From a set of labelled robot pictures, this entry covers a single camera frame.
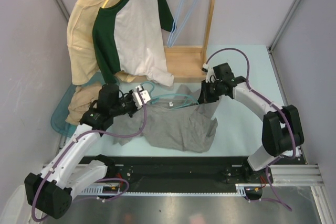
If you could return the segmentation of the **teal hanger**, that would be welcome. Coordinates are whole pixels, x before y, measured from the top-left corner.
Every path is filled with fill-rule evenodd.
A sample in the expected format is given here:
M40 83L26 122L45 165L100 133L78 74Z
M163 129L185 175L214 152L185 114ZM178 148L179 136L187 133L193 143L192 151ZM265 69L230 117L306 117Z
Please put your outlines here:
M163 98L176 98L176 97L183 98L183 104L177 106L176 109L184 108L184 107L187 107L187 106L192 105L192 104L193 105L199 105L199 102L197 101L197 99L194 98L190 94L166 93L166 94L160 94L160 95L152 96L152 93L155 90L156 84L151 82L151 81L144 81L144 82L140 83L141 86L144 86L146 84L149 84L151 86L151 89L149 91L149 95L151 97L151 101L150 101L151 105L154 105L154 104L158 103Z

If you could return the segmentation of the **grey t-shirt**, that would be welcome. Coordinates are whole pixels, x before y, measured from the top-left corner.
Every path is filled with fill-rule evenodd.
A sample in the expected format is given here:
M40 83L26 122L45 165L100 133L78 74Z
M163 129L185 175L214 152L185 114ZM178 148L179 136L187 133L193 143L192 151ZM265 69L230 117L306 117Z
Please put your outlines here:
M201 91L180 84L176 90L155 87L152 96L166 93L190 94L198 99ZM109 127L117 135L113 142L126 145L133 140L131 134L144 128L139 136L153 147L195 153L209 151L218 127L214 114L219 101L176 109L182 104L183 98L163 98L154 105L148 104L146 112L140 110L133 117L116 117Z

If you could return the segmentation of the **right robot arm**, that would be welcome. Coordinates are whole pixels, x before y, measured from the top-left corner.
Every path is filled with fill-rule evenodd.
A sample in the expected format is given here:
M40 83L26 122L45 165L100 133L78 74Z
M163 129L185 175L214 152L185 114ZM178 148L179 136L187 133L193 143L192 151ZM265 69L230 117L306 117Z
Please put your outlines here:
M248 166L242 169L243 179L254 183L261 170L284 153L296 155L297 146L304 142L298 110L293 105L279 106L253 89L245 77L235 77L229 64L215 67L203 64L206 74L201 82L199 104L214 103L228 96L249 108L262 121L261 147L247 158Z

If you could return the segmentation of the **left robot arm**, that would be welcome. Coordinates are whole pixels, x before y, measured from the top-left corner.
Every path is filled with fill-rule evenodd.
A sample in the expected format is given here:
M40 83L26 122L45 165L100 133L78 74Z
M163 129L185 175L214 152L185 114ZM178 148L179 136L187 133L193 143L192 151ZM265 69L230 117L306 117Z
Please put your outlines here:
M125 114L132 116L139 109L145 109L149 100L150 96L142 86L128 93L123 93L116 84L102 86L98 99L90 104L74 134L57 156L40 173L29 173L25 178L33 221L42 222L47 217L59 219L73 200L95 182L128 184L117 176L114 161L104 155L96 156L79 172L75 168L91 146L104 135L121 137L107 131L114 118Z

